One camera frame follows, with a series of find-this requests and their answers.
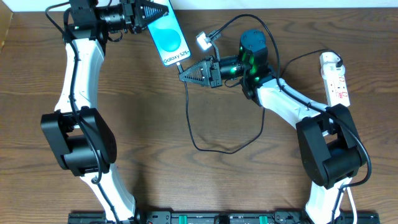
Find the blue Galaxy smartphone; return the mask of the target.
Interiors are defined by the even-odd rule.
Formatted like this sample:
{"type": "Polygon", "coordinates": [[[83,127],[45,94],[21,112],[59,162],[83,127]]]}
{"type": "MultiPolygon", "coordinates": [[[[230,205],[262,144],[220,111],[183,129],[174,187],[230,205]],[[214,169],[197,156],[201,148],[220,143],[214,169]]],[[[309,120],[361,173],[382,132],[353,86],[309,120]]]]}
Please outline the blue Galaxy smartphone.
{"type": "Polygon", "coordinates": [[[191,56],[190,49],[175,16],[170,0],[154,0],[168,7],[169,13],[149,24],[148,28],[164,66],[191,56]]]}

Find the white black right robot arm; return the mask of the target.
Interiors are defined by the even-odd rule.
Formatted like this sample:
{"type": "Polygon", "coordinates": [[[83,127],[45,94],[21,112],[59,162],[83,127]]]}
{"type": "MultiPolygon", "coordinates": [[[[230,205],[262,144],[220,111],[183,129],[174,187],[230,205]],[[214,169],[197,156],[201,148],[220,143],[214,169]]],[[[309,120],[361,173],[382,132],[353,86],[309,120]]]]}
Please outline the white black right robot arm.
{"type": "Polygon", "coordinates": [[[269,64],[270,32],[247,30],[239,41],[237,55],[209,55],[188,68],[179,79],[216,88],[237,80],[246,98],[270,110],[297,132],[303,167],[312,181],[304,208],[309,223],[336,223],[342,217],[341,199],[355,186],[353,177],[371,162],[361,142],[346,91],[345,67],[340,55],[319,50],[326,103],[319,103],[294,90],[269,64]]]}

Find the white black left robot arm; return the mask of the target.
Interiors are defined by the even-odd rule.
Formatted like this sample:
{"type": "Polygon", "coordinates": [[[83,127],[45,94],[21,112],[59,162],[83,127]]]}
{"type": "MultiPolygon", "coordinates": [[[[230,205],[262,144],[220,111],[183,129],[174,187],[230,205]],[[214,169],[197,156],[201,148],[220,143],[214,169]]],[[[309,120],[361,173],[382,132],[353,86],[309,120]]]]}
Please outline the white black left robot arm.
{"type": "Polygon", "coordinates": [[[117,170],[116,139],[98,111],[99,74],[106,44],[113,34],[138,34],[166,16],[166,5],[130,0],[99,6],[97,1],[69,0],[57,29],[67,51],[61,96],[41,129],[62,169],[94,192],[102,212],[71,212],[69,223],[147,223],[117,170]]]}

